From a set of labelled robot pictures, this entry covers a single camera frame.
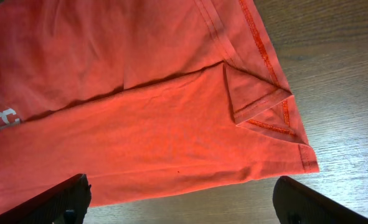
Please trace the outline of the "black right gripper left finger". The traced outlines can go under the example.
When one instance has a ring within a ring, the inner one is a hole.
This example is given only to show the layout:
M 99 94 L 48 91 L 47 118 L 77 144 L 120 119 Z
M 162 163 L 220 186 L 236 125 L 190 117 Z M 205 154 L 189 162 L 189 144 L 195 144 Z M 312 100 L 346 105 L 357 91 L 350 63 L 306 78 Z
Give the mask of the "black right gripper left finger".
M 0 224 L 82 224 L 92 199 L 85 174 L 77 174 L 0 214 Z

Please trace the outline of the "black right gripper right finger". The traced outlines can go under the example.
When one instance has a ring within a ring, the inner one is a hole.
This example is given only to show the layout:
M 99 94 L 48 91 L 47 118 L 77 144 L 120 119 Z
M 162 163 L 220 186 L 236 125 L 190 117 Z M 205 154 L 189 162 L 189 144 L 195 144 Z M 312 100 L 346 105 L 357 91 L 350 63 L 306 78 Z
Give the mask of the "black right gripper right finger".
M 272 201 L 284 224 L 368 224 L 368 218 L 288 176 L 277 180 Z

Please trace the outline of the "orange soccer t-shirt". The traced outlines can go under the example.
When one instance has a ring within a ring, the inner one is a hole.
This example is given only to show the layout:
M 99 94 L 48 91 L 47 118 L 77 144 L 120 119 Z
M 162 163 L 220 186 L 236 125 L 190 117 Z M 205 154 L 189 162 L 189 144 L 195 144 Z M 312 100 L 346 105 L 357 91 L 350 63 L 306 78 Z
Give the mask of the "orange soccer t-shirt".
M 78 173 L 101 206 L 318 170 L 253 1 L 0 3 L 0 214 Z

